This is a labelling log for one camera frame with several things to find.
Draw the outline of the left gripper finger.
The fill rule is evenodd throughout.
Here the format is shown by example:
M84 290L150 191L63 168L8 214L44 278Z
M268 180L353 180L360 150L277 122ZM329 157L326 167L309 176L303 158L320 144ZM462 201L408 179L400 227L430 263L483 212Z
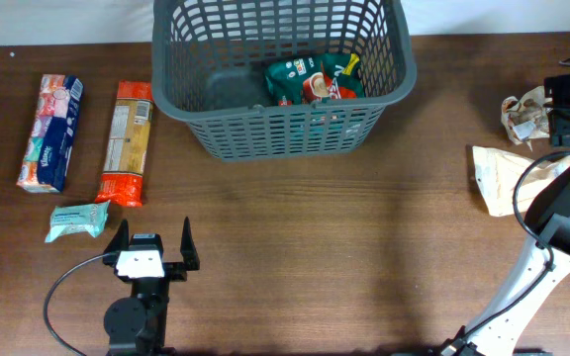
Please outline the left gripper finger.
M198 271L200 269L200 258L192 238L191 224L188 217L184 219L182 227L180 253L187 271Z
M103 252L102 262L104 265L115 265L122 251L129 246L129 224L122 220L120 226Z

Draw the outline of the beige chocolate snack bag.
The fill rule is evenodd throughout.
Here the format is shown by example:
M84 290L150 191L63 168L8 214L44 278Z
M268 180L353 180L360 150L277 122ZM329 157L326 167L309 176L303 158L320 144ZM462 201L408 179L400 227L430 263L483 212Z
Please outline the beige chocolate snack bag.
M548 109L552 100L545 96L543 86L526 92L520 99L506 98L501 105L501 123L509 140L515 145L525 144L532 149L535 139L550 138Z

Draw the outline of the orange pasta package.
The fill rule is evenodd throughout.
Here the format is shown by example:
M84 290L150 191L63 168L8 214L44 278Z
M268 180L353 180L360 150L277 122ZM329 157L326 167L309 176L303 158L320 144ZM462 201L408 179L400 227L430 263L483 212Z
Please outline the orange pasta package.
M154 102L148 82L121 81L96 203L140 207Z

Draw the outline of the beige paper pouch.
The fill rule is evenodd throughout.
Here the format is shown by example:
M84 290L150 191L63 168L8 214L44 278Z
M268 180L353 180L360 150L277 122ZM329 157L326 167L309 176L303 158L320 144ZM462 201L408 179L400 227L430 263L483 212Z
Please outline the beige paper pouch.
M493 217L514 213L513 194L532 160L497 148L472 147L475 178L488 212ZM570 156L542 162L523 180L518 192L519 211L525 212L535 197L570 167Z

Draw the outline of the green Nescafe coffee bag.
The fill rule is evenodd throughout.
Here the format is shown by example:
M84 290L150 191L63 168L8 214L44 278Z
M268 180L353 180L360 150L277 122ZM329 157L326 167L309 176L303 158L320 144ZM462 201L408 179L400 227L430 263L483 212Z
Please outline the green Nescafe coffee bag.
M288 59L264 71L269 96L277 106L300 106L365 96L359 78L360 58L355 53L326 53ZM343 110L282 115L269 122L272 143L281 153L346 150L354 145L362 116L347 120Z

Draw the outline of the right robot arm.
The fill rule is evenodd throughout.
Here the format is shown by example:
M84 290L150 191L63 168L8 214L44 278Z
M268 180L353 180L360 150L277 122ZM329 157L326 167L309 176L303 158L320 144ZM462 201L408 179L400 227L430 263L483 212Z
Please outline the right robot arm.
M570 67L570 58L562 63ZM570 114L570 80L559 86L553 108ZM538 158L518 181L523 183L542 163L564 157L570 151ZM534 197L526 212L514 208L513 213L527 234L519 260L487 307L435 354L514 354L528 324L570 274L570 166Z

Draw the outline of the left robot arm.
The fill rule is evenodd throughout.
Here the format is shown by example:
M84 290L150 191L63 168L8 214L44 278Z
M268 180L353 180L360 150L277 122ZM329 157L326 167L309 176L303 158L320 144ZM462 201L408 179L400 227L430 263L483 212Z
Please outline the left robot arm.
M104 315L110 355L177 353L165 345L169 286L185 282L188 272L200 269L189 219L183 222L180 254L180 261L165 262L159 234L131 235L128 222L121 222L102 258L116 277L131 286L131 294L113 302Z

